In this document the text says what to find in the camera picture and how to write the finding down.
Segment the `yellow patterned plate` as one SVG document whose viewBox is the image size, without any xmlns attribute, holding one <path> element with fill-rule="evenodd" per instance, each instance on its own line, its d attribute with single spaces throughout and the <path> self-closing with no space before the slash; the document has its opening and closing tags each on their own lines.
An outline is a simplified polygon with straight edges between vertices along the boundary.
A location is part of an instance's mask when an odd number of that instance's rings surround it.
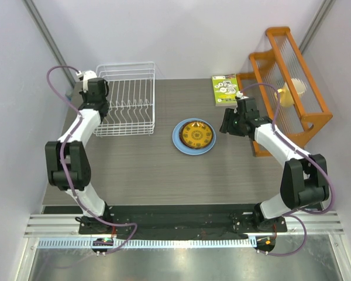
<svg viewBox="0 0 351 281">
<path fill-rule="evenodd" d="M 181 143 L 190 149 L 206 148 L 212 143 L 214 135 L 210 125 L 196 119 L 187 121 L 179 132 Z"/>
</svg>

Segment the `light blue plate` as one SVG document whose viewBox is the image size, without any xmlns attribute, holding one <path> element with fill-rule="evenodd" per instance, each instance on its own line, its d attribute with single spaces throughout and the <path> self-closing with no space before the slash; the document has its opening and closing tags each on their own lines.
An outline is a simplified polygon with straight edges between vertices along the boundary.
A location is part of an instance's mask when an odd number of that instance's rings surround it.
<svg viewBox="0 0 351 281">
<path fill-rule="evenodd" d="M 179 132 L 180 132 L 181 126 L 184 125 L 187 121 L 191 121 L 192 119 L 196 119 L 197 121 L 204 121 L 204 120 L 201 120 L 201 119 L 198 119 L 198 118 L 189 118 L 189 119 L 185 119 L 185 120 L 181 121 L 179 124 L 177 124 L 175 126 L 175 128 L 173 130 L 172 141 L 173 141 L 174 146 L 180 152 L 182 152 L 182 153 L 184 153 L 186 155 L 198 156 L 198 155 L 202 155 L 204 153 L 207 153 L 209 150 L 211 150 L 213 148 L 213 146 L 214 146 L 214 144 L 216 142 L 216 133 L 215 133 L 215 130 L 213 129 L 213 127 L 209 123 L 207 123 L 207 121 L 205 121 L 208 125 L 210 125 L 212 127 L 213 133 L 215 134 L 212 143 L 209 146 L 207 146 L 206 148 L 203 148 L 203 149 L 190 149 L 190 148 L 186 147 L 180 141 Z"/>
</svg>

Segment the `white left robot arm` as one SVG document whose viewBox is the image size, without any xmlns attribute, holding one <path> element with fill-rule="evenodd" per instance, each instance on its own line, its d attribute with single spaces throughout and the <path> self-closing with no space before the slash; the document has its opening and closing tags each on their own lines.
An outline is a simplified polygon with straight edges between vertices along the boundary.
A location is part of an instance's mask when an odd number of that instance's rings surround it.
<svg viewBox="0 0 351 281">
<path fill-rule="evenodd" d="M 92 226 L 102 234 L 109 232 L 113 219 L 108 216 L 106 202 L 91 184 L 91 166 L 85 146 L 109 109 L 108 82 L 86 71 L 82 81 L 82 104 L 77 117 L 57 141 L 45 145 L 48 180 L 51 186 L 70 195 L 81 207 L 84 216 L 94 218 Z"/>
</svg>

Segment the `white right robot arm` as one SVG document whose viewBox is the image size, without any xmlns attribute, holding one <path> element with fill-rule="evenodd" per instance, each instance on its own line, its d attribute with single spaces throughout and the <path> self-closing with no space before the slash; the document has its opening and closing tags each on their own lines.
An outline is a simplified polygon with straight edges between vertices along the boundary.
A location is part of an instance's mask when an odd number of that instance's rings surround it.
<svg viewBox="0 0 351 281">
<path fill-rule="evenodd" d="M 227 108 L 219 131 L 249 137 L 269 151 L 283 168 L 279 193 L 253 209 L 256 230 L 267 231 L 284 214 L 329 198 L 325 158 L 301 149 L 269 117 L 260 116 L 254 98 L 238 99 L 235 109 Z"/>
</svg>

